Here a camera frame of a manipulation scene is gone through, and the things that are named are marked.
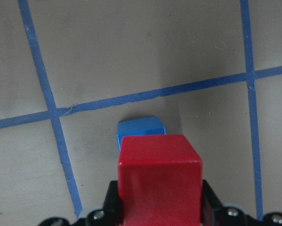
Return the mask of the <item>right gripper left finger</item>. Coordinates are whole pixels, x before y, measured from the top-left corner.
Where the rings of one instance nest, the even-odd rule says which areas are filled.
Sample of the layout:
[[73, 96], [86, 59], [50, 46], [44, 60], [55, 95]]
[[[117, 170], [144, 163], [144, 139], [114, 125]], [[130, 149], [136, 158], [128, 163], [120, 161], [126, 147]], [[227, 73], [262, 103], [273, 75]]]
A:
[[110, 181], [103, 203], [104, 226], [122, 224], [122, 200], [119, 197], [118, 181]]

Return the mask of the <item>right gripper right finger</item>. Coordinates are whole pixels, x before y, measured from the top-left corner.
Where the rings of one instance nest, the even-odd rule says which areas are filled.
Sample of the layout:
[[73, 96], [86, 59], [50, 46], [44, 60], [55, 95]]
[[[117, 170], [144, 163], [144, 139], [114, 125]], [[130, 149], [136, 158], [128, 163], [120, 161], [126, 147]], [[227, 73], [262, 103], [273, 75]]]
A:
[[222, 202], [216, 196], [207, 180], [204, 179], [202, 181], [201, 195], [201, 224], [203, 226], [218, 226], [219, 212], [222, 208]]

